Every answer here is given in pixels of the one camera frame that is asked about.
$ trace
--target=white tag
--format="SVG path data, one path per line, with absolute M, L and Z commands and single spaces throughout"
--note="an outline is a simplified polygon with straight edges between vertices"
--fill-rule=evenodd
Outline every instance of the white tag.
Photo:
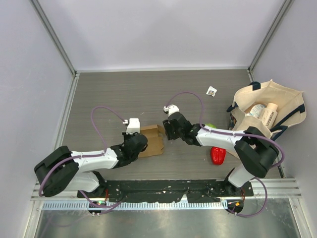
M 216 92 L 217 92 L 217 90 L 215 89 L 215 88 L 213 88 L 213 87 L 209 87 L 208 88 L 208 90 L 207 90 L 207 95 L 211 95 L 211 96 L 213 96 L 214 97 L 214 95 L 216 94 Z

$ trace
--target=white bottle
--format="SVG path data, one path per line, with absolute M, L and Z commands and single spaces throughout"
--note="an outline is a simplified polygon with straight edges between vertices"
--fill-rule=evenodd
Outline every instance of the white bottle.
M 259 119 L 262 123 L 268 128 L 271 129 L 274 121 L 277 116 L 277 104 L 269 103 L 266 108 L 264 108 L 259 116 Z

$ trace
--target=white panel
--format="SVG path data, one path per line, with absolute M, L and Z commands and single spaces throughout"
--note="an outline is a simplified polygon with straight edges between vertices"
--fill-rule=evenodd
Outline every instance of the white panel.
M 29 1 L 1 1 L 0 22 L 0 230 L 20 238 L 33 168 L 53 149 L 71 75 Z
M 40 0 L 74 67 L 249 66 L 283 0 Z
M 296 0 L 255 69 L 255 80 L 271 78 L 304 91 L 306 120 L 289 128 L 277 142 L 286 150 L 284 167 L 295 177 L 316 225 L 317 207 L 317 1 Z

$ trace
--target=cardboard box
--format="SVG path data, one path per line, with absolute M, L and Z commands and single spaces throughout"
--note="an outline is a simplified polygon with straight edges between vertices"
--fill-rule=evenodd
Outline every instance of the cardboard box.
M 140 128 L 140 133 L 148 139 L 148 146 L 145 151 L 139 154 L 139 158 L 153 155 L 161 155 L 164 152 L 163 136 L 165 135 L 164 127 L 160 125 L 148 125 Z

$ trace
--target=wood grain surface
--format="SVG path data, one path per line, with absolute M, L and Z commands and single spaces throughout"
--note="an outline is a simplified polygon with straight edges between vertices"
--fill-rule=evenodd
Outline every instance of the wood grain surface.
M 227 129 L 235 92 L 250 83 L 246 70 L 182 70 L 81 73 L 71 108 L 63 144 L 70 150 L 103 149 L 94 130 L 90 113 L 95 106 L 108 106 L 125 119 L 139 118 L 142 125 L 161 124 L 167 118 L 163 106 L 176 93 L 192 91 L 205 104 L 203 123 Z M 209 86 L 218 91 L 215 97 L 206 95 Z M 201 105 L 193 95 L 180 95 L 173 100 L 181 113 L 198 123 Z M 95 122 L 108 146 L 123 142 L 125 126 L 111 112 L 99 109 Z M 164 139 L 163 155 L 140 158 L 130 165 L 114 170 L 100 170 L 106 179 L 224 179 L 240 161 L 227 153 L 221 166 L 213 165 L 210 147 L 185 144 L 182 140 Z M 267 178 L 279 178 L 276 168 Z

